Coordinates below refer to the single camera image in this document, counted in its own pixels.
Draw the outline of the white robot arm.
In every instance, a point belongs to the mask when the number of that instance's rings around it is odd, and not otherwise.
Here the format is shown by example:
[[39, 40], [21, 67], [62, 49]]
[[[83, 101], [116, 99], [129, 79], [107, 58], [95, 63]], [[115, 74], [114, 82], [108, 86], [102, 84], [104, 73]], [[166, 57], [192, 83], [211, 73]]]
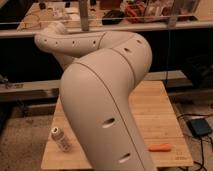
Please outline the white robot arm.
[[63, 67], [60, 100], [95, 171], [157, 171], [129, 107], [148, 73], [152, 50], [133, 32], [69, 34], [55, 22], [34, 37]]

